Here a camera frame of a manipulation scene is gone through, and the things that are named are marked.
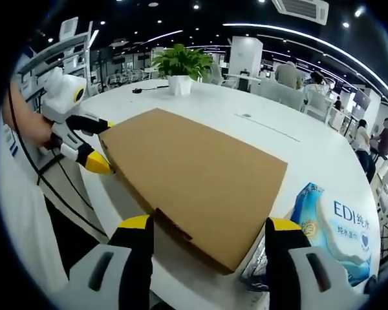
cardboard box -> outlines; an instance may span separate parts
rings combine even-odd
[[[160,109],[115,125],[100,141],[141,208],[222,274],[233,273],[249,251],[287,168],[255,147]]]

